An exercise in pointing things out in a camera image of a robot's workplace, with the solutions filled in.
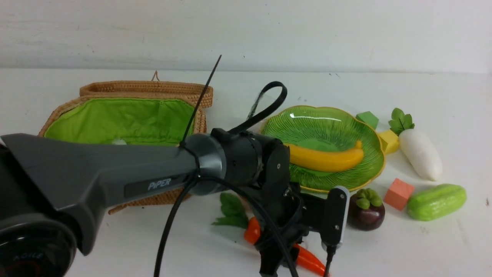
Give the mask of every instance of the green fabric lining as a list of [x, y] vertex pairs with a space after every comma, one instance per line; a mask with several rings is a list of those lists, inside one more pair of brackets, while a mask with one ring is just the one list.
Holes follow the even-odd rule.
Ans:
[[193, 109], [178, 99], [94, 98], [60, 116], [44, 136], [77, 143], [123, 139], [127, 144], [176, 145]]

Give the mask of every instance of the yellow cube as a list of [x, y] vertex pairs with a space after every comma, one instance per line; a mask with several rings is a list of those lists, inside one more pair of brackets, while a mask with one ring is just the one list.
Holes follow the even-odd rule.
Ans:
[[384, 153], [391, 154], [398, 150], [400, 140], [398, 139], [397, 134], [393, 133], [393, 131], [386, 130], [379, 133], [379, 137], [381, 138], [381, 142], [383, 144]]

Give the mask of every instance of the white wall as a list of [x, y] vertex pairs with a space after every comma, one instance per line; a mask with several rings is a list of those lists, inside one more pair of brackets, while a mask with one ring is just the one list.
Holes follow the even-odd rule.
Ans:
[[0, 67], [492, 71], [492, 0], [0, 0]]

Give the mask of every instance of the leaf-shaped plate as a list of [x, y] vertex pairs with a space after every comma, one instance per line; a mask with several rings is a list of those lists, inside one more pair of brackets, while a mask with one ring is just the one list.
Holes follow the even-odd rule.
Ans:
[[386, 157], [377, 133], [349, 113], [332, 107], [294, 106], [265, 122], [261, 133], [319, 151], [338, 152], [362, 141], [364, 158], [356, 167], [335, 173], [313, 171], [290, 164], [291, 181], [302, 188], [326, 193], [337, 185], [350, 191], [369, 184], [384, 169]]

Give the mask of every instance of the green cucumber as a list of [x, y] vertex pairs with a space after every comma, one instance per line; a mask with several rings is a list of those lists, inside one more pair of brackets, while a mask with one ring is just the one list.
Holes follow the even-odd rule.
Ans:
[[459, 210], [466, 202], [466, 191], [453, 184], [441, 184], [414, 194], [407, 202], [407, 212], [414, 219], [431, 221]]

